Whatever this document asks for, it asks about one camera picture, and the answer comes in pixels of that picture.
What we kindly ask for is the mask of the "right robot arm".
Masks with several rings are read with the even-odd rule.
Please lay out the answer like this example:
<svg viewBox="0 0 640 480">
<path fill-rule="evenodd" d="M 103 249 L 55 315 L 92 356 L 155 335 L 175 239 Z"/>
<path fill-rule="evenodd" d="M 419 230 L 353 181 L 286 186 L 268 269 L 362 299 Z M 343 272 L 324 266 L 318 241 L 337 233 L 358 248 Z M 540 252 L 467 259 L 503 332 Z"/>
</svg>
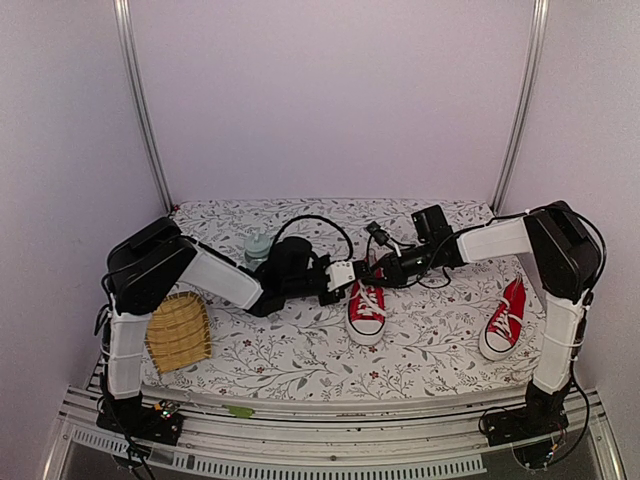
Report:
<svg viewBox="0 0 640 480">
<path fill-rule="evenodd" d="M 434 205 L 413 214 L 418 245 L 384 255 L 366 267 L 364 282 L 401 289 L 439 267 L 455 269 L 499 257 L 533 257 L 545 294 L 541 356 L 525 394 L 517 427 L 537 436 L 552 424 L 574 381 L 593 290 L 606 265 L 599 230 L 564 201 L 454 230 Z"/>
</svg>

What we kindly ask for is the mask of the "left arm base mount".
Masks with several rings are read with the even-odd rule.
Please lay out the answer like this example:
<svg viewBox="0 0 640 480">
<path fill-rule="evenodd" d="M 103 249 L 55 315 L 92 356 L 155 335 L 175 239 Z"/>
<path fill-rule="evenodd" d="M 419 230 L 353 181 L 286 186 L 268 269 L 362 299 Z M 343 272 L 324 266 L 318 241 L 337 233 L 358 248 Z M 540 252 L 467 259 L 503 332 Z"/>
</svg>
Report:
<svg viewBox="0 0 640 480">
<path fill-rule="evenodd" d="M 104 399 L 96 424 L 104 430 L 127 435 L 131 439 L 176 446 L 184 420 L 180 413 L 171 413 L 166 417 L 160 410 L 145 407 L 133 400 L 108 402 Z"/>
</svg>

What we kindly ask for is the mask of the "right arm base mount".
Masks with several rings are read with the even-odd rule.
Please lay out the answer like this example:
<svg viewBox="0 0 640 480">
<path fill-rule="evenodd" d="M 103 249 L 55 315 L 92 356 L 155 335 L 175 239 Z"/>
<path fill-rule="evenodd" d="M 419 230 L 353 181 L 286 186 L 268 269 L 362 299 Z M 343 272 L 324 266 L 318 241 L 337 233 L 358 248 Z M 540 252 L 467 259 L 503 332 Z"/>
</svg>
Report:
<svg viewBox="0 0 640 480">
<path fill-rule="evenodd" d="M 517 408 L 492 407 L 480 417 L 478 429 L 490 446 L 559 433 L 569 426 L 563 401 L 533 398 Z"/>
</svg>

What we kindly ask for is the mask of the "red sneaker with laces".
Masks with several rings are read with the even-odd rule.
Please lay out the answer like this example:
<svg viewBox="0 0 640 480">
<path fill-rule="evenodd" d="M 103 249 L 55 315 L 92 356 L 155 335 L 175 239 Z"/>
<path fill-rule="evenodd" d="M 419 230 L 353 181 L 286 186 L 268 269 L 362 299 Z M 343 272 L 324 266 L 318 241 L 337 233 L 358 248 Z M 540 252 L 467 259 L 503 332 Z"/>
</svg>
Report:
<svg viewBox="0 0 640 480">
<path fill-rule="evenodd" d="M 367 347 L 377 344 L 384 335 L 386 316 L 383 288 L 358 280 L 351 290 L 345 323 L 351 340 Z"/>
</svg>

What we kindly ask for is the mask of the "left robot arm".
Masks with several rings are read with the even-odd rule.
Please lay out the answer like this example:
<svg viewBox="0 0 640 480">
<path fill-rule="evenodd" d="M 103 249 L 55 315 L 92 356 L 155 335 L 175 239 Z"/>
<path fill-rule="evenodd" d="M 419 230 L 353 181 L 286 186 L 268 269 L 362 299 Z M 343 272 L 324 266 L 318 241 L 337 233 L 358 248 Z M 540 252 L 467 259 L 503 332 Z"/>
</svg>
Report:
<svg viewBox="0 0 640 480">
<path fill-rule="evenodd" d="M 106 392 L 114 399 L 111 419 L 128 434 L 148 426 L 148 412 L 134 399 L 141 394 L 141 359 L 147 326 L 175 284 L 220 297 L 263 318 L 290 299 L 317 297 L 321 305 L 343 299 L 356 282 L 353 261 L 317 255 L 311 243 L 278 233 L 256 270 L 236 263 L 182 232 L 162 217 L 114 247 L 101 281 L 108 297 Z"/>
</svg>

